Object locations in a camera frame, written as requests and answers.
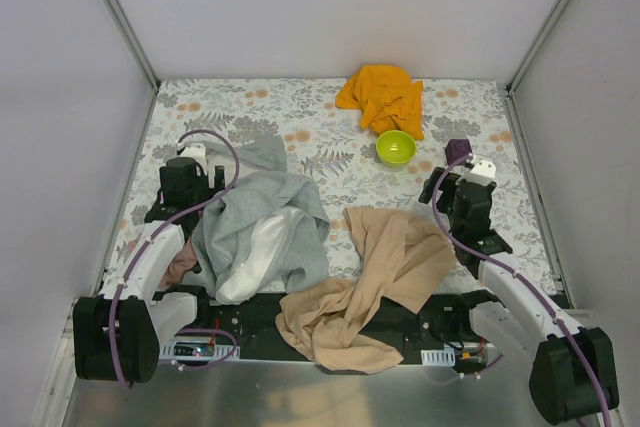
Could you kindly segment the pink cloth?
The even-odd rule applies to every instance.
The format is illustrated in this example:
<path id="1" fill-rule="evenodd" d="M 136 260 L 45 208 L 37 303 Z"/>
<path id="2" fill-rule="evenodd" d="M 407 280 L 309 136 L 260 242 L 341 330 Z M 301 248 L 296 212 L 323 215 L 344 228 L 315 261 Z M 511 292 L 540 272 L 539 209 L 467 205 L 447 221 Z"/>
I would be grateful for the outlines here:
<path id="1" fill-rule="evenodd" d="M 198 265 L 192 241 L 188 240 L 182 249 L 174 256 L 166 268 L 159 288 L 167 288 L 181 283 L 184 276 Z"/>

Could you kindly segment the orange cloth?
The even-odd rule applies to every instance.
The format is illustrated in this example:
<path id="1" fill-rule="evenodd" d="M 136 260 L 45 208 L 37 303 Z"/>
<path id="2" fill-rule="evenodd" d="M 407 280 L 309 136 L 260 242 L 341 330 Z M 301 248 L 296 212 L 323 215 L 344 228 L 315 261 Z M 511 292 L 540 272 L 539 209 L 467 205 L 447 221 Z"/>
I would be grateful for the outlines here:
<path id="1" fill-rule="evenodd" d="M 359 110 L 363 130 L 378 135 L 399 130 L 422 141 L 423 91 L 423 82 L 413 81 L 400 67 L 363 65 L 339 91 L 335 105 Z"/>

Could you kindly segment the grey sweatshirt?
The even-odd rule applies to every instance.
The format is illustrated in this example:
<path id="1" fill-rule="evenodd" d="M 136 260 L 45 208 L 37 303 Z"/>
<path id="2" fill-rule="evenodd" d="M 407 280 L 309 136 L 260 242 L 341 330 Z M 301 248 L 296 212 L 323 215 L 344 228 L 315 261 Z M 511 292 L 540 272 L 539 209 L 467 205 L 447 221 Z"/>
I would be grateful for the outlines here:
<path id="1" fill-rule="evenodd" d="M 191 235 L 199 270 L 183 284 L 205 288 L 219 304 L 239 304 L 276 280 L 297 292 L 327 278 L 329 219 L 315 181 L 288 172 L 278 135 L 237 154 L 239 179 L 204 209 Z"/>

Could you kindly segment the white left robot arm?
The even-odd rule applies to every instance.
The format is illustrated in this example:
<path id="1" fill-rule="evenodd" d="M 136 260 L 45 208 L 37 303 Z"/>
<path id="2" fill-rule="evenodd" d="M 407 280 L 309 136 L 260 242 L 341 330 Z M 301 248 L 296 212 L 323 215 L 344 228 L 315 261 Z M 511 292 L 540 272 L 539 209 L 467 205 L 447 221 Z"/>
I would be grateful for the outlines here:
<path id="1" fill-rule="evenodd" d="M 125 386 L 149 381 L 162 347 L 197 319 L 204 304 L 201 288 L 154 296 L 170 262 L 198 224 L 201 210 L 225 192 L 225 169 L 175 157 L 160 168 L 159 179 L 128 264 L 108 274 L 96 295 L 79 298 L 73 308 L 75 371 L 81 379 Z"/>

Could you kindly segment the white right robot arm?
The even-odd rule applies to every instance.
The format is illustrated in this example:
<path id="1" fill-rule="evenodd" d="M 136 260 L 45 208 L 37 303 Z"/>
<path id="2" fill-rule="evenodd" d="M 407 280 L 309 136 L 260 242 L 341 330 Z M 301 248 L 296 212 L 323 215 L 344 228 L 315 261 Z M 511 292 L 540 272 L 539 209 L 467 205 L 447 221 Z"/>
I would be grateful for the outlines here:
<path id="1" fill-rule="evenodd" d="M 491 226 L 495 166 L 463 157 L 465 171 L 435 169 L 419 200 L 452 243 L 458 262 L 490 293 L 468 309 L 476 335 L 497 347 L 525 376 L 531 400 L 551 425 L 613 423 L 619 389 L 609 336 L 561 308 L 518 266 L 510 245 Z"/>

